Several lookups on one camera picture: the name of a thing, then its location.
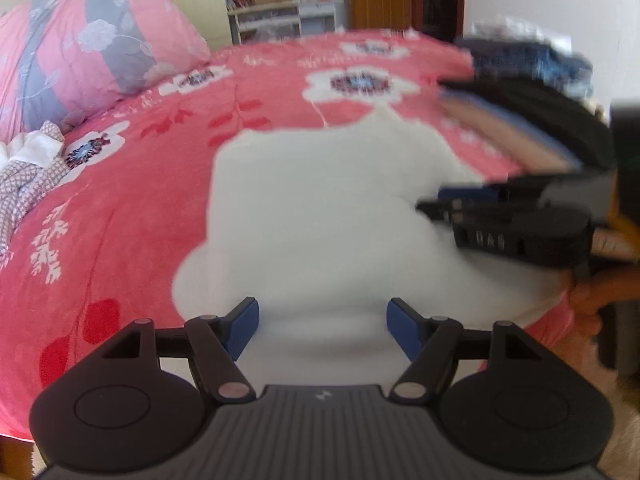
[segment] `white shelf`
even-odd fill
[[[259,30],[263,27],[284,27],[286,25],[300,25],[300,17],[292,16],[276,16],[275,18],[263,18],[261,20],[253,20],[252,22],[242,22],[238,24],[239,32],[248,30]]]
[[[316,2],[302,2],[298,7],[300,18],[326,18],[335,14],[335,4],[327,1]]]

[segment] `hand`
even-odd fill
[[[603,270],[569,293],[578,332],[593,336],[602,329],[598,311],[616,301],[640,300],[640,267]]]

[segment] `floral pattern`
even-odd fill
[[[31,242],[34,247],[34,251],[30,256],[31,275],[37,276],[46,270],[45,283],[47,285],[56,282],[62,276],[58,250],[55,248],[56,244],[54,242],[63,237],[68,231],[68,222],[59,218],[66,209],[68,202],[69,200],[51,211],[42,222],[43,228],[40,233]]]
[[[395,46],[386,41],[365,40],[359,43],[341,43],[340,48],[350,56],[377,56],[386,59],[402,59],[409,55],[405,46]]]
[[[64,157],[71,171],[58,186],[74,181],[88,166],[97,164],[117,152],[124,144],[124,137],[121,137],[120,133],[128,127],[129,121],[123,121],[100,133],[89,132],[67,146]]]
[[[276,62],[272,61],[271,59],[264,59],[263,57],[256,57],[256,56],[244,56],[242,58],[242,62],[245,65],[249,65],[249,66],[260,66],[260,65],[275,66],[276,65]]]
[[[70,170],[77,168],[81,164],[86,164],[92,157],[102,151],[103,146],[108,146],[111,141],[107,134],[102,134],[97,139],[91,139],[88,143],[74,149],[65,157],[65,163]]]
[[[378,77],[369,72],[337,75],[331,79],[331,88],[345,95],[382,95],[390,91],[389,78]]]
[[[350,99],[373,104],[399,103],[405,94],[417,94],[420,87],[387,70],[372,66],[355,66],[347,70],[325,70],[306,77],[309,87],[303,97],[312,103]]]
[[[102,52],[116,38],[117,29],[112,23],[95,20],[87,23],[78,34],[78,44],[83,52]]]
[[[225,77],[229,77],[233,72],[228,70],[226,66],[211,65],[206,68],[194,70],[188,74],[180,74],[174,77],[172,82],[164,83],[158,87],[158,93],[161,96],[180,92],[181,94],[189,94],[208,86],[209,84],[220,81]]]

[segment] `floral pillowcase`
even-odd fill
[[[33,0],[0,18],[0,141],[63,132],[210,59],[172,0]]]

